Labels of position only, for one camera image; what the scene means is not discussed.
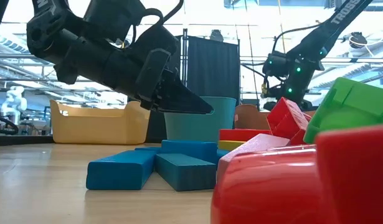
table surface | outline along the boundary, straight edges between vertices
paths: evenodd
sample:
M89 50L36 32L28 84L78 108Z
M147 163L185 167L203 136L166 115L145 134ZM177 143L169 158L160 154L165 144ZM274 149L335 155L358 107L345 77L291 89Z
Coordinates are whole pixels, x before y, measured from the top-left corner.
M176 192L157 173L139 191L85 188L87 164L134 146L0 147L0 224L209 223L212 191Z

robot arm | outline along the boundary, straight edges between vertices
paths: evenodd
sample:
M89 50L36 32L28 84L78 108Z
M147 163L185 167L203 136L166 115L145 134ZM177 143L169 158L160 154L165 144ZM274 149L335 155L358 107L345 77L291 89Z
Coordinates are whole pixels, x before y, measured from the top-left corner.
M288 53L273 51L263 66L268 76L285 77L278 86L266 83L262 91L267 97L288 98L301 107L315 70L324 70L321 59L334 47L341 32L372 2L372 0L346 0L325 22L310 32L300 44Z
M74 84L78 75L140 100L148 110L210 113L213 108L188 90L177 70L166 63L178 40L163 24L184 0L163 16L139 0L91 0L84 18L75 16L67 0L32 0L34 17L27 24L27 44L36 57L55 64L60 82ZM144 16L159 21L137 41L120 49L111 45L125 37Z

green plastic block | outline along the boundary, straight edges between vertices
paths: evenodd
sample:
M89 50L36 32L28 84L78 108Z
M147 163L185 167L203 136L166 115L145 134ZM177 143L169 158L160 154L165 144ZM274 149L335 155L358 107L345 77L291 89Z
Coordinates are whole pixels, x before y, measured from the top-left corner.
M383 89L337 78L311 119L304 142L322 131L383 124Z

